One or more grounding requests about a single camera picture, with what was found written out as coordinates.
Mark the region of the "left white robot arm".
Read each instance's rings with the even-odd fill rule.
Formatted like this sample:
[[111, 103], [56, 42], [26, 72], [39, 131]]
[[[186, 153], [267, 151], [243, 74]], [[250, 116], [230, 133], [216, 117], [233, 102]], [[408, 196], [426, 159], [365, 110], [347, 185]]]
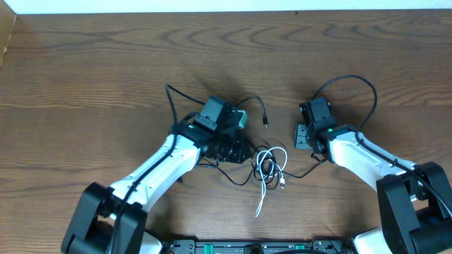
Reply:
[[162, 147], [128, 176], [81, 194], [61, 244], [62, 253], [159, 253], [163, 244], [145, 230], [158, 199], [202, 158], [241, 164], [251, 157], [241, 133], [209, 132], [184, 122]]

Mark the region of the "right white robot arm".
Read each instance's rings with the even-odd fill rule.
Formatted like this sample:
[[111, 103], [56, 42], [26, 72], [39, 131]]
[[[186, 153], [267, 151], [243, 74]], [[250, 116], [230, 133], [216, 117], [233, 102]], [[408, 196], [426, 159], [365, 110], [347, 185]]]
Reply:
[[451, 249], [451, 185], [435, 162], [416, 164], [349, 126], [295, 129], [295, 147], [357, 175], [377, 193], [381, 226], [351, 239], [344, 253], [440, 253]]

